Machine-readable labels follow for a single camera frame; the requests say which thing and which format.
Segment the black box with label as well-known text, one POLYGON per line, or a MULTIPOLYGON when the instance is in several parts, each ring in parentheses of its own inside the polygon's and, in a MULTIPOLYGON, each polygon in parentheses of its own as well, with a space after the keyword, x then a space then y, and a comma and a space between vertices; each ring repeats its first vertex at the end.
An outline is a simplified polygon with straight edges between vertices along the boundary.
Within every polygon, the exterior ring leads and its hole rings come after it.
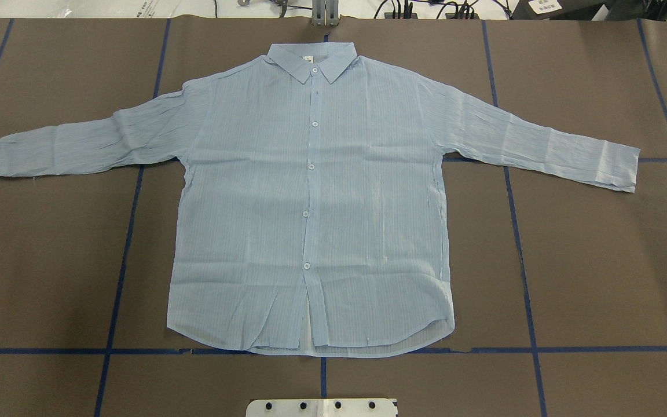
POLYGON ((590 21, 604 1, 519 1, 511 20, 590 21))

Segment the white mounting plate with holes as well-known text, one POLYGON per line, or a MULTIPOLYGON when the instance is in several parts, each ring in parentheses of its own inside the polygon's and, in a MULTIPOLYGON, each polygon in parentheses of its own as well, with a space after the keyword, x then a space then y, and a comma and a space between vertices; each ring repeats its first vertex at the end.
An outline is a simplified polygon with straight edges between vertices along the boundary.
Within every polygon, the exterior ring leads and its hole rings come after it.
POLYGON ((249 403, 246 416, 398 416, 396 399, 295 398, 259 399, 249 403))

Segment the grey aluminium frame post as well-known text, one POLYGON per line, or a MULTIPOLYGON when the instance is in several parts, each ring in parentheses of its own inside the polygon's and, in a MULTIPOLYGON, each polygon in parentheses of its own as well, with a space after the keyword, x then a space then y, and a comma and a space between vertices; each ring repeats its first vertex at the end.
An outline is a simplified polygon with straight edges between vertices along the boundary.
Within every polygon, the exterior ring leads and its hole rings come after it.
POLYGON ((335 27, 339 25, 338 0, 312 0, 311 23, 313 27, 335 27))

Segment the brown table mat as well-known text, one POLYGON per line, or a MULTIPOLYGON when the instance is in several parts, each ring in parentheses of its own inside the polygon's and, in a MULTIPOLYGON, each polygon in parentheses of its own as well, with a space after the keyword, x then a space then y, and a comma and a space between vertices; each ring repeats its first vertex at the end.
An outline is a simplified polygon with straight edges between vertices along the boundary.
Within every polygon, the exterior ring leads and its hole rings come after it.
POLYGON ((220 353, 165 327, 179 163, 0 178, 0 415, 387 397, 402 416, 667 416, 667 22, 0 19, 0 137, 325 41, 638 147, 637 192, 449 154, 455 332, 394 358, 318 359, 220 353))

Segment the light blue button-up shirt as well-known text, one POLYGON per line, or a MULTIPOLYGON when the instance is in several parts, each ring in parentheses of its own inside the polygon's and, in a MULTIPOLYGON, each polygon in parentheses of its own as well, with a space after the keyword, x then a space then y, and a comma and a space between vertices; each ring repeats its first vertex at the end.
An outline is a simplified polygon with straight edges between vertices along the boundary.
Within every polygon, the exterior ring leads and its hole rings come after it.
POLYGON ((638 148, 538 126, 352 43, 273 44, 112 116, 0 138, 0 177, 182 163, 165 325, 386 358, 455 331, 447 153, 635 191, 638 148))

